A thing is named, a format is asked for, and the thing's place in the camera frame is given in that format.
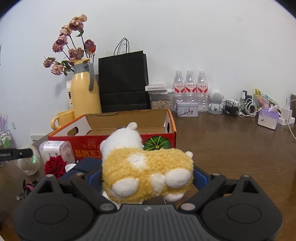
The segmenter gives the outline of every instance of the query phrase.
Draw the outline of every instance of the plush toy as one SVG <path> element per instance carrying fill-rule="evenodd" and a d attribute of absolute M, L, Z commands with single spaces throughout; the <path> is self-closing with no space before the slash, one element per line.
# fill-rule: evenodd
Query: plush toy
<path fill-rule="evenodd" d="M 132 122 L 100 145 L 105 196 L 117 204 L 158 195 L 171 202 L 181 199 L 193 180 L 193 154 L 178 149 L 145 151 L 136 128 Z"/>

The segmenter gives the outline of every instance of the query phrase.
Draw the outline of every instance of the red cardboard box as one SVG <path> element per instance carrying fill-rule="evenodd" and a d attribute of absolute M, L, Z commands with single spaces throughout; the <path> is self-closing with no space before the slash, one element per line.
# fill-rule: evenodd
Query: red cardboard box
<path fill-rule="evenodd" d="M 76 160 L 101 158 L 100 144 L 118 128 L 136 122 L 145 150 L 176 147 L 176 126 L 170 110 L 131 110 L 86 114 L 48 135 L 52 141 L 69 141 Z"/>

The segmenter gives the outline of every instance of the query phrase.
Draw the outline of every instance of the yellow kettle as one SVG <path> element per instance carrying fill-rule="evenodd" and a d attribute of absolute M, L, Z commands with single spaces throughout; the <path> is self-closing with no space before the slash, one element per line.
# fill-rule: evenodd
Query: yellow kettle
<path fill-rule="evenodd" d="M 75 118 L 84 114 L 102 113 L 99 87 L 89 58 L 74 62 L 71 99 Z"/>

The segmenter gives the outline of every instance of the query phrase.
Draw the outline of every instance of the brown tabletop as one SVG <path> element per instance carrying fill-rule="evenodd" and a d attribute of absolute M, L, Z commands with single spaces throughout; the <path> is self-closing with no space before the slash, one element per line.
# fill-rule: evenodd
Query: brown tabletop
<path fill-rule="evenodd" d="M 208 173 L 219 172 L 228 178 L 251 175 L 278 206 L 283 226 L 277 241 L 296 237 L 296 141 L 287 126 L 275 131 L 259 126 L 254 118 L 233 118 L 200 113 L 199 117 L 174 117 L 177 148 L 192 151 L 196 165 Z M 296 133 L 296 125 L 291 125 Z M 0 168 L 0 235 L 5 241 L 19 240 L 13 229 L 14 211 L 22 203 L 22 181 L 43 176 L 43 171 L 28 177 L 13 161 Z M 196 192 L 192 187 L 184 202 Z M 162 199 L 150 200 L 161 203 Z"/>

